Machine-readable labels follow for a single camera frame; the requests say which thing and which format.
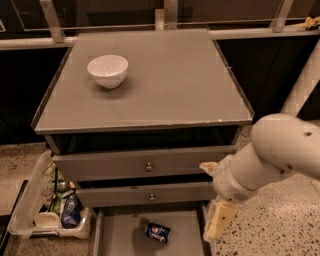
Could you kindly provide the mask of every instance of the speckled floor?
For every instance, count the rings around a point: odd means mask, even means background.
[[[249,131],[250,126],[244,128],[238,148],[248,143]],[[0,147],[0,214],[10,213],[22,181],[44,151],[43,144]],[[6,255],[92,255],[93,243],[94,232],[89,240],[11,236]],[[213,247],[219,256],[320,255],[320,182],[297,174],[265,186],[239,206],[236,218]]]

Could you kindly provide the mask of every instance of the can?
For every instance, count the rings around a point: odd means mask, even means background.
[[[146,227],[146,235],[152,239],[155,239],[161,243],[168,243],[170,228],[161,226],[155,223],[149,223]]]

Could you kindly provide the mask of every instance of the cabinet top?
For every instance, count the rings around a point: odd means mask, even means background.
[[[120,87],[96,84],[88,63],[129,62]],[[246,107],[206,30],[81,33],[36,123],[38,134],[246,124]]]

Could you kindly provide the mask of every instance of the gray cabinet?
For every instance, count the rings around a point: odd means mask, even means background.
[[[86,70],[106,54],[129,62],[126,80],[114,90],[95,84]],[[135,229],[125,217],[130,211],[138,220],[151,207],[160,218],[184,203],[188,210],[176,209],[170,220],[195,216],[190,205],[216,196],[199,164],[234,152],[239,129],[253,116],[206,30],[80,34],[50,88],[33,127],[50,144],[62,174],[77,184],[84,206],[101,208],[98,232],[112,235],[122,232],[119,220]],[[193,249],[203,247],[200,237],[199,231]]]

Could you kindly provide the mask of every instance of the bowl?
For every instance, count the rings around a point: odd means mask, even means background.
[[[126,78],[128,65],[128,61],[121,56],[104,55],[90,61],[87,69],[97,84],[112,89]]]

